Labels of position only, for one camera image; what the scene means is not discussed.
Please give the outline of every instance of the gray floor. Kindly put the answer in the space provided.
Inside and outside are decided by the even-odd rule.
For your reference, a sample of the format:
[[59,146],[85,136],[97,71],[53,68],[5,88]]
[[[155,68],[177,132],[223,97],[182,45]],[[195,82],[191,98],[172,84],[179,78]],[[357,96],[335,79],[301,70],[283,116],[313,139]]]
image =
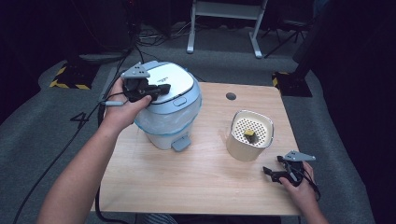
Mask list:
[[[251,28],[229,31],[225,27],[197,33],[195,51],[186,53],[186,35],[156,47],[140,49],[162,61],[187,68],[201,81],[271,86],[275,71],[292,72],[297,64],[291,59],[299,43],[289,42],[268,59],[256,59],[248,40]],[[276,33],[259,38],[263,53],[277,43]],[[156,58],[144,54],[144,61]],[[135,50],[123,64],[128,68],[140,62]],[[95,106],[108,76],[114,76],[117,63],[102,65],[92,90],[50,88],[49,84],[63,65],[59,62],[39,79],[41,92],[22,105],[0,126],[0,216],[12,223],[30,188],[77,130],[69,121]],[[282,97],[299,149],[317,157],[310,162],[322,193],[320,207],[331,223],[375,223],[370,204],[353,164],[335,130],[322,97],[320,83],[310,72],[306,81],[312,98]],[[18,223],[33,223],[46,192],[97,128],[96,113],[78,137],[39,183],[21,211]],[[106,216],[134,222],[134,214],[105,213]],[[94,213],[87,223],[100,223]],[[282,223],[298,223],[297,217],[282,217]]]

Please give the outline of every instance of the beige bucket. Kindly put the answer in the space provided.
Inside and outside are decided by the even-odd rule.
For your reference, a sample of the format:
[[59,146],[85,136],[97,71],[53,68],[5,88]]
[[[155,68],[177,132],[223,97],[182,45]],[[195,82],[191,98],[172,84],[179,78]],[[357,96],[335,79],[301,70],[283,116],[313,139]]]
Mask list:
[[264,115],[238,111],[233,117],[227,149],[239,161],[254,161],[271,145],[274,123]]

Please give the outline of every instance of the person's left hand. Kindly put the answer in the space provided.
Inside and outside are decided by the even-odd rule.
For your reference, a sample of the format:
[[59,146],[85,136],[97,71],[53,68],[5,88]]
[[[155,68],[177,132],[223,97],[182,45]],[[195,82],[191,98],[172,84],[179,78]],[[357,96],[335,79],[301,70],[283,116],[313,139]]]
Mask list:
[[[115,82],[109,95],[122,92],[122,83],[122,78],[119,78]],[[106,125],[108,128],[113,128],[114,131],[120,132],[134,122],[134,118],[136,118],[140,110],[149,105],[151,96],[147,95],[134,103],[129,102],[124,94],[111,96],[108,100],[125,102],[122,106],[108,106],[106,108],[105,118],[102,122],[102,124]]]

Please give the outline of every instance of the wooden table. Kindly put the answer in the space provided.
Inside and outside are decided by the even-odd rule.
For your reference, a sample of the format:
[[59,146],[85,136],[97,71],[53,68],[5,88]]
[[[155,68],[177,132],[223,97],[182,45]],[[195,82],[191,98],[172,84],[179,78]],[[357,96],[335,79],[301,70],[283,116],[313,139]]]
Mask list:
[[[171,214],[299,215],[282,185],[262,167],[283,170],[276,160],[298,150],[280,94],[273,87],[200,83],[202,109],[191,145],[182,152],[152,145],[135,125],[118,139],[101,187],[101,209]],[[236,99],[226,98],[233,92]],[[234,114],[263,114],[274,122],[271,146],[255,161],[234,159],[225,142]]]

